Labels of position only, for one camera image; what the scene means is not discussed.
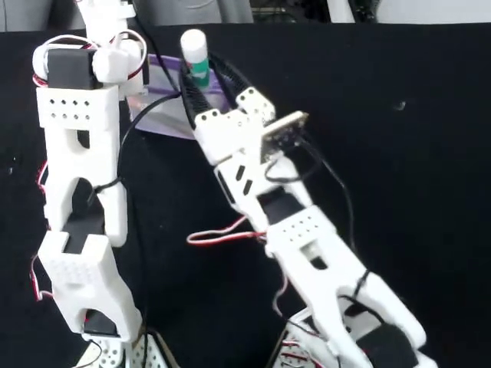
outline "white glue stick cap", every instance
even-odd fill
[[[199,29],[190,29],[181,37],[184,59],[191,64],[200,63],[208,58],[206,36]]]

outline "green label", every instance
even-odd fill
[[[198,87],[208,87],[209,84],[209,64],[208,58],[200,63],[191,64],[189,66],[194,82]]]

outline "black cable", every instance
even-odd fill
[[[346,184],[344,183],[344,181],[341,179],[341,177],[332,168],[329,161],[322,154],[319,147],[314,144],[314,140],[312,139],[310,134],[308,134],[307,132],[304,132],[304,136],[307,137],[309,143],[312,145],[313,149],[316,151],[316,154],[318,155],[318,158],[321,160],[322,165],[324,165],[324,167],[329,171],[331,176],[334,178],[334,180],[336,180],[336,182],[338,182],[339,186],[343,190],[343,195],[344,195],[344,199],[346,201],[346,207],[348,210],[348,218],[349,218],[348,219],[348,233],[349,233],[348,244],[350,246],[350,249],[353,251],[353,253],[355,253],[359,257],[358,249],[357,249],[356,243],[354,241],[354,210],[353,210],[353,200],[351,199],[350,191],[349,191],[348,187],[346,186]]]
[[[166,75],[167,79],[169,80],[170,85],[172,86],[173,90],[176,92],[179,90],[176,82],[174,79],[170,76],[169,69],[167,69],[167,66],[163,62],[162,59],[162,54],[160,53],[160,50],[157,46],[157,43],[153,39],[152,35],[149,33],[147,30],[147,27],[143,24],[143,22],[140,19],[140,16],[138,15],[138,9],[135,1],[133,0],[133,8],[135,9],[135,22],[137,23],[138,28],[143,32],[147,40],[150,42],[150,45],[152,46],[153,52],[155,53],[155,56],[157,57],[157,62],[159,63],[160,67],[162,68],[162,71]]]
[[[147,256],[145,254],[145,247],[143,245],[143,237],[141,236],[141,224],[138,217],[137,205],[135,203],[134,197],[130,194],[130,190],[127,188],[127,198],[130,203],[131,217],[133,219],[135,236],[137,237],[138,252],[140,257],[140,267],[141,267],[141,289],[143,290],[143,313],[142,313],[142,328],[143,328],[143,360],[142,367],[147,366],[147,356],[148,356],[148,305],[149,305],[149,288],[148,288],[148,272],[147,272]]]
[[[126,142],[128,140],[128,137],[130,136],[130,133],[134,131],[134,128],[138,125],[138,123],[156,106],[163,104],[169,100],[173,100],[176,98],[179,98],[181,95],[180,92],[170,94],[168,96],[161,97],[154,102],[152,102],[150,105],[145,107],[143,110],[140,111],[140,113],[133,119],[131,122],[131,125],[128,127],[128,130],[123,136],[123,139],[121,140],[121,146],[120,146],[120,153],[119,156],[117,157],[117,178],[113,180],[112,182],[109,182],[108,184],[104,184],[102,186],[95,186],[93,192],[89,196],[88,202],[91,202],[95,199],[96,194],[102,192],[105,189],[110,188],[111,186],[115,186],[119,182],[123,182],[124,178],[121,176],[121,163],[123,162],[122,157],[124,153],[124,147],[126,147]],[[143,326],[143,365],[146,366],[147,364],[147,355],[148,355],[148,336],[147,336],[147,326],[148,326],[148,298],[149,298],[149,291],[148,291],[148,276],[147,276],[147,258],[145,255],[145,247],[143,245],[143,237],[141,236],[141,224],[139,221],[138,213],[137,213],[137,206],[134,200],[133,195],[130,193],[130,188],[126,181],[124,182],[126,184],[126,190],[127,190],[127,198],[128,202],[130,203],[130,208],[129,210],[131,211],[131,217],[133,219],[133,227],[135,231],[135,235],[137,237],[137,246],[138,246],[138,251],[139,251],[139,256],[140,256],[140,266],[141,266],[141,273],[142,273],[142,289],[143,289],[143,315],[142,315],[142,326]]]
[[[350,297],[349,295],[339,295],[338,299],[346,299],[347,301],[350,301],[353,304],[356,304],[356,305],[363,307],[369,314],[371,314],[372,316],[377,318],[377,320],[381,324],[385,323],[385,320],[382,318],[382,316],[379,313],[377,313],[375,310],[371,309],[370,307],[367,307],[365,304],[360,303],[359,301],[357,301],[353,297]]]
[[[93,340],[91,340],[91,343],[94,344],[95,346],[97,346],[99,348],[99,354],[90,363],[84,364],[83,366],[76,366],[75,368],[87,368],[88,366],[91,366],[92,364],[94,364],[95,362],[97,362],[99,360],[99,358],[101,357],[101,355],[102,355],[102,346],[99,345],[98,343],[96,343]]]
[[[297,324],[296,322],[293,322],[292,320],[286,318],[286,317],[283,317],[284,320],[286,321],[287,324],[291,324],[292,326],[295,326],[297,328],[299,328],[300,330],[304,331],[305,333],[313,336],[313,337],[317,337],[319,339],[321,339],[322,341],[328,341],[325,337],[323,337],[321,334],[319,333],[315,333],[314,331],[310,331],[308,329],[306,329],[305,327],[301,326],[300,324]]]
[[[296,148],[297,146],[302,147],[303,149],[305,149],[308,152],[308,154],[315,160],[314,165],[307,172],[305,172],[304,174],[298,175],[296,177],[293,177],[293,178],[281,178],[281,177],[275,178],[275,177],[269,176],[268,174],[271,171],[271,169],[276,165],[276,163],[278,163],[278,161],[280,160],[280,159],[276,159],[276,160],[272,161],[271,163],[269,163],[268,166],[266,167],[266,170],[264,173],[266,180],[268,180],[269,182],[276,183],[276,184],[291,184],[293,182],[299,182],[299,181],[303,181],[303,180],[308,179],[312,174],[314,174],[321,167],[321,165],[322,165],[321,157],[318,155],[318,151],[309,142],[307,142],[303,138],[299,138],[298,139],[298,145],[294,146],[293,148]]]
[[[353,299],[356,300],[358,298],[361,288],[365,286],[365,284],[367,283],[368,276],[370,276],[370,270],[368,270],[367,268],[363,273],[363,276],[361,276],[358,282],[356,283],[356,288],[354,289],[354,293],[353,293]]]

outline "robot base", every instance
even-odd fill
[[[158,334],[149,333],[148,348],[147,348],[147,364],[144,368],[177,368],[176,361],[172,356],[172,353],[168,350],[167,346],[163,342],[162,338]],[[103,351],[97,361],[93,362],[89,366],[91,361],[97,358],[99,355],[99,347],[91,343],[85,350],[84,355],[78,361],[78,364],[74,367],[83,366],[84,368],[143,368],[143,336],[138,340],[135,347],[128,347],[130,353],[129,357],[123,358],[123,347],[117,349],[112,343],[108,343],[106,340],[95,340],[96,343],[101,345]]]
[[[310,330],[309,324],[306,323],[310,317],[309,310],[304,309],[293,316],[291,320]],[[360,329],[359,327],[366,326],[367,321],[370,322],[365,316],[365,321],[362,321],[364,323],[355,323],[352,327],[358,327]],[[340,365],[337,360],[330,357],[327,359],[326,357],[317,357],[316,359],[315,351],[307,351],[307,346],[313,347],[313,345],[312,343],[306,343],[305,338],[305,334],[296,326],[288,324],[282,332],[266,368],[353,368],[351,364],[346,362]],[[418,364],[414,368],[438,368],[432,359],[419,351],[416,352],[416,358]]]

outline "plastic bag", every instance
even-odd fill
[[[163,62],[169,69],[171,77],[178,83],[180,59],[162,56]],[[155,55],[150,55],[150,83],[148,94],[128,98],[131,116],[135,117],[142,109],[156,99],[173,93],[173,89],[162,72]],[[209,86],[203,91],[210,104],[222,111],[228,104],[213,71],[210,72]],[[178,98],[152,109],[137,125],[137,129],[151,133],[175,136],[194,140],[193,130],[184,110],[183,101]]]

